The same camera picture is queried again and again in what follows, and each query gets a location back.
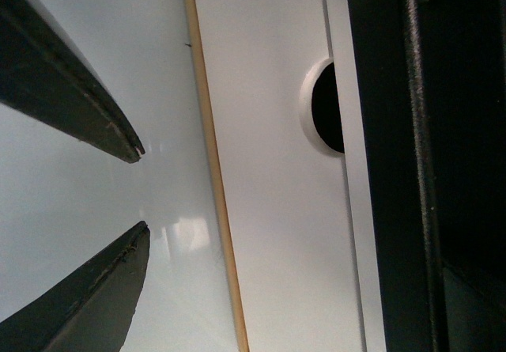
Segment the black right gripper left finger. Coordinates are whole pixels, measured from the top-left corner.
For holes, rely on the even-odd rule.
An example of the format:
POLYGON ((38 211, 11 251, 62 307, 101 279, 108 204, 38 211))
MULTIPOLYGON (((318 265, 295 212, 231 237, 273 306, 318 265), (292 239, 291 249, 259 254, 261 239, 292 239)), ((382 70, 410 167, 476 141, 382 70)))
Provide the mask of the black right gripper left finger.
POLYGON ((28 0, 1 0, 1 102, 127 163, 145 152, 112 96, 28 0))

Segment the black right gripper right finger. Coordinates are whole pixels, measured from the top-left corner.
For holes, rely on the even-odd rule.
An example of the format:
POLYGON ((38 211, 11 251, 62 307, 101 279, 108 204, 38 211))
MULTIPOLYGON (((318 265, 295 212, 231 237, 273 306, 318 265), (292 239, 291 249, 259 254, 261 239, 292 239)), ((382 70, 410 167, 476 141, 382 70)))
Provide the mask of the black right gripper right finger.
POLYGON ((3 320, 3 351, 119 351, 129 332, 149 261, 143 221, 41 297, 3 320))

